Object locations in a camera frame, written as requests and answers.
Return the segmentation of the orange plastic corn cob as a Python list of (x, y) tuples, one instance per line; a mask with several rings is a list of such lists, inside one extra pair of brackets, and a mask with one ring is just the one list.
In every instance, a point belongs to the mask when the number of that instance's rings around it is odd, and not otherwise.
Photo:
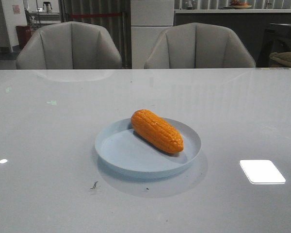
[(170, 154), (183, 151), (184, 142), (179, 131), (152, 111), (138, 110), (130, 121), (133, 129), (158, 149)]

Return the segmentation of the light blue round plate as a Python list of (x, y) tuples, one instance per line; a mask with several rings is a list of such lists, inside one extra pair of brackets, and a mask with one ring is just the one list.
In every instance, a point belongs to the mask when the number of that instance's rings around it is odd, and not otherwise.
[(159, 150), (140, 137), (126, 118), (104, 128), (96, 137), (95, 149), (112, 170), (137, 179), (170, 177), (185, 171), (201, 151), (201, 139), (188, 125), (167, 118), (181, 134), (184, 149), (175, 154)]

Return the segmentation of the right beige upholstered chair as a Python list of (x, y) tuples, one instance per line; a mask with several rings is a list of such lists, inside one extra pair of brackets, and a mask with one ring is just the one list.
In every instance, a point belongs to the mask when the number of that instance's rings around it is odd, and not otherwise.
[(145, 69), (255, 68), (255, 60), (230, 28), (189, 23), (162, 31)]

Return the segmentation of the beige upholstered chair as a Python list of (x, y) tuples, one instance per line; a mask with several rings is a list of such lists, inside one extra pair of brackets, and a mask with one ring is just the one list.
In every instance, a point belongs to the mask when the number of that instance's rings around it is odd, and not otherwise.
[(145, 69), (255, 68), (255, 60), (230, 28), (189, 23), (162, 31)]
[(75, 21), (41, 27), (16, 59), (17, 69), (121, 67), (121, 55), (107, 29)]

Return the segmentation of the white refrigerator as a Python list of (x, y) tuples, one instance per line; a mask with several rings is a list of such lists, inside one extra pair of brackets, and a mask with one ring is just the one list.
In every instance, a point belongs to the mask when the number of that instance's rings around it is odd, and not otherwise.
[(131, 62), (133, 69), (143, 69), (159, 34), (173, 26), (173, 0), (132, 0)]

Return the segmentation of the left beige upholstered chair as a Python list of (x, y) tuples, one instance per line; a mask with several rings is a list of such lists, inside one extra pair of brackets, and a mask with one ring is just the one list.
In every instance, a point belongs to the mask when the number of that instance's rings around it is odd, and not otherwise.
[(121, 55), (107, 29), (75, 21), (41, 27), (16, 59), (17, 69), (121, 67)]

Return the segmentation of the red barrier belt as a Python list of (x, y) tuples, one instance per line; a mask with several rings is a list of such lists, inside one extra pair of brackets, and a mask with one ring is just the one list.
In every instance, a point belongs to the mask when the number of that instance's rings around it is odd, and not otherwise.
[(69, 15), (70, 18), (98, 18), (98, 17), (119, 17), (122, 16), (120, 13), (106, 13), (106, 14), (78, 14), (78, 15)]

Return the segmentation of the grey counter with white top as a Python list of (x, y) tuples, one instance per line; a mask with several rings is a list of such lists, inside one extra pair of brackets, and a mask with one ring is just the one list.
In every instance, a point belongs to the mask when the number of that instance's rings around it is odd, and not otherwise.
[(174, 25), (193, 22), (232, 29), (257, 63), (264, 30), (271, 23), (291, 24), (291, 9), (175, 10)]

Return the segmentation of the bowl of fruit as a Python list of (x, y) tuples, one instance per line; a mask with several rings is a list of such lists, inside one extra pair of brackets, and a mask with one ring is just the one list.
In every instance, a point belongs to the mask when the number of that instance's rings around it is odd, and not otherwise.
[(241, 2), (239, 0), (231, 0), (229, 6), (233, 9), (249, 9), (252, 7), (248, 3)]

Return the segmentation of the red cabinet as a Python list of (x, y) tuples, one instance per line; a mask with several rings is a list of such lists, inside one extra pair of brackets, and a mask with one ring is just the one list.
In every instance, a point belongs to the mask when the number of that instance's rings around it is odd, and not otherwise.
[(16, 33), (19, 47), (20, 49), (23, 49), (32, 36), (31, 28), (28, 25), (18, 25), (16, 26)]

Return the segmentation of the tan cushion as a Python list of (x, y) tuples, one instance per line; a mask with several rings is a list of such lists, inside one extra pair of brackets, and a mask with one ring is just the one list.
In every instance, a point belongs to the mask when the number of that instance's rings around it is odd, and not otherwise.
[(281, 64), (284, 67), (291, 67), (291, 52), (273, 52), (269, 55), (269, 58), (277, 65)]

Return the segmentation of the pink wall notice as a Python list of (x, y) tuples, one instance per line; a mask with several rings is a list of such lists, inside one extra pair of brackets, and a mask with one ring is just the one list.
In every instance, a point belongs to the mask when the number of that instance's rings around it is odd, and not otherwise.
[(20, 14), (20, 7), (18, 4), (12, 5), (14, 15)]

